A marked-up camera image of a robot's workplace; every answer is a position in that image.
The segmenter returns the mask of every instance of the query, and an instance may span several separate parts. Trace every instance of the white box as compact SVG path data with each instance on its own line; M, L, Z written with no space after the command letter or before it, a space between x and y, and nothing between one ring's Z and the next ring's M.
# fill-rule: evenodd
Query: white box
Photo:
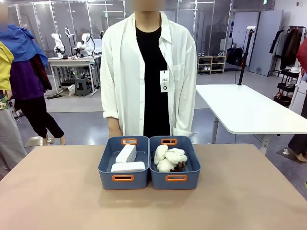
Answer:
M122 151L120 151L119 155L116 157L115 163L133 162L135 158L136 158L136 146L127 144L122 149Z
M145 170L145 164L142 161L137 162L126 162L126 163L116 163L112 165L111 172L139 172Z

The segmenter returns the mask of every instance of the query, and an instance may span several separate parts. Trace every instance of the white shirt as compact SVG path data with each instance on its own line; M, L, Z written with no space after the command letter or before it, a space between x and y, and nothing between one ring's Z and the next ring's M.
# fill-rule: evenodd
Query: white shirt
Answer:
M171 135L192 136L196 47L189 31L161 12L159 47L170 72L168 114ZM101 101L104 118L113 117L125 136L143 135L145 63L136 39L135 15L109 27L102 42Z

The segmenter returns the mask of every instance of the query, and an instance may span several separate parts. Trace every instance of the bin handle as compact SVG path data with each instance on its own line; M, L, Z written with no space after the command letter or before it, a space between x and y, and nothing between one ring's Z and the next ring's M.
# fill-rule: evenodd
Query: bin handle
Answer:
M124 141L127 141L127 140L134 140L135 142L134 143L124 143ZM121 140L121 144L122 145L137 145L138 144L138 140L136 138L123 138Z
M112 176L114 182L132 182L134 181L133 175L114 175Z
M165 180L167 182L184 182L184 181L187 181L187 179L188 179L187 175L167 175L165 177Z
M162 139L161 145L176 145L177 139L176 138L170 138L170 139Z

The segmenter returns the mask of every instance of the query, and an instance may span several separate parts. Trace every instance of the shirt cuff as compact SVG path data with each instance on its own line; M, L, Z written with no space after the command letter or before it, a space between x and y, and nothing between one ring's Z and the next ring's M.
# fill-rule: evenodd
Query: shirt cuff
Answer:
M196 133L194 132L188 132L188 131L185 131L185 130L180 130L180 129L177 129L177 128L174 128L173 129L173 135L174 136L186 136L188 138L194 136Z
M112 117L118 119L118 113L103 112L102 115L104 116L104 118Z

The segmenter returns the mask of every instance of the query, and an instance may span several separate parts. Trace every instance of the black t-shirt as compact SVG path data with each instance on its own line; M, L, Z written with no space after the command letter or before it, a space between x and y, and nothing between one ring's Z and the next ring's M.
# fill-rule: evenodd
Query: black t-shirt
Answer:
M136 28L136 37L145 62L145 111L144 136L169 136L168 98L161 92L160 71L167 70L167 63L159 48L161 27L151 33Z

